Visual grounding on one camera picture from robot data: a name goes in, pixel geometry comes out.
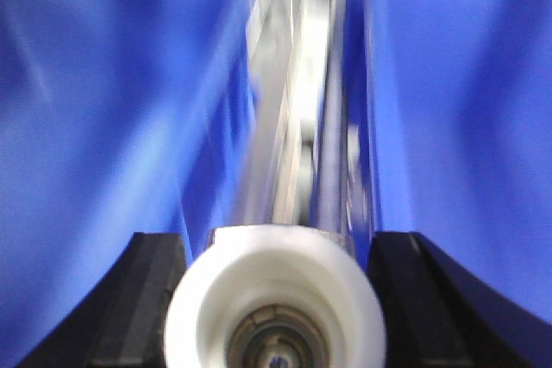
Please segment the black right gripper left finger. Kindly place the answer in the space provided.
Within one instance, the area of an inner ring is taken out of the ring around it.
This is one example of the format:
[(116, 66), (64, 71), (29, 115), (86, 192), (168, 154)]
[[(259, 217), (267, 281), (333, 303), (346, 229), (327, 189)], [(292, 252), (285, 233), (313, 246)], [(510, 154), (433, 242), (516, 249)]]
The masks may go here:
[(179, 234), (133, 234), (103, 279), (19, 365), (165, 366), (166, 313), (185, 270)]

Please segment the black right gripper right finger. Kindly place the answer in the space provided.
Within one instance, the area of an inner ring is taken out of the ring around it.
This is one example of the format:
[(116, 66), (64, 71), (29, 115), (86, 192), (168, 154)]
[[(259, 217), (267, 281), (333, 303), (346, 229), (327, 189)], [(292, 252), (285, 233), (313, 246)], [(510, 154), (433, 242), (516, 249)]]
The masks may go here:
[(549, 367), (551, 326), (420, 233), (378, 232), (367, 262), (387, 367)]

